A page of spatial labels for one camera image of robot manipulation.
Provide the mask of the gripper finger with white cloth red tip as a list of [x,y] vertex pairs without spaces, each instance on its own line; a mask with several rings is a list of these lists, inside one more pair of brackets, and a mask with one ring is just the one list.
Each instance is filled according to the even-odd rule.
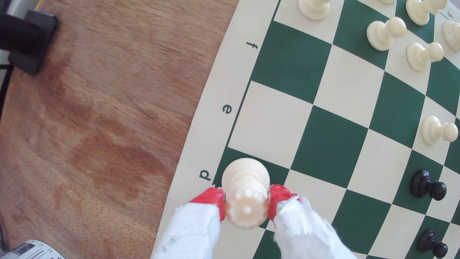
[[282,259],[356,259],[336,230],[305,196],[280,184],[268,191],[268,217]]
[[152,259],[211,259],[225,218],[225,192],[211,186],[175,212]]

